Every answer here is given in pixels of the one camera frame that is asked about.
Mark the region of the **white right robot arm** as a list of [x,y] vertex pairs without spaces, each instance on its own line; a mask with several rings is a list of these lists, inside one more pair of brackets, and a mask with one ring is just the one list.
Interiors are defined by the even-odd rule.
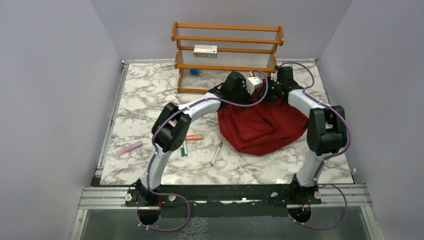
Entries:
[[317,192],[318,179],[330,158],[347,146],[348,131],[345,111],[341,106],[330,106],[308,94],[294,80],[291,66],[276,65],[276,81],[268,82],[267,97],[282,98],[284,103],[307,117],[306,159],[289,185],[289,199],[300,204],[309,201]]

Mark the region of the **red backpack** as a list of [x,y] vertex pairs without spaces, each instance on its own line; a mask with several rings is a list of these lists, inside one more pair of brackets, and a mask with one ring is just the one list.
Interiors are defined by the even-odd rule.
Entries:
[[219,130],[228,143],[244,154],[263,156],[299,139],[308,118],[282,99],[263,100],[251,107],[228,106],[217,112]]

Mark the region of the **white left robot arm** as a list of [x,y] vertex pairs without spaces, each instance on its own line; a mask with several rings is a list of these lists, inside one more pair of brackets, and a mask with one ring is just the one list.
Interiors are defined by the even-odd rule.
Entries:
[[165,166],[172,153],[183,145],[192,122],[227,105],[252,105],[253,94],[262,85],[263,80],[258,76],[244,77],[231,71],[223,83],[209,89],[198,100],[181,105],[166,104],[151,130],[152,150],[148,165],[135,183],[138,199],[147,206],[155,203],[155,189],[161,185]]

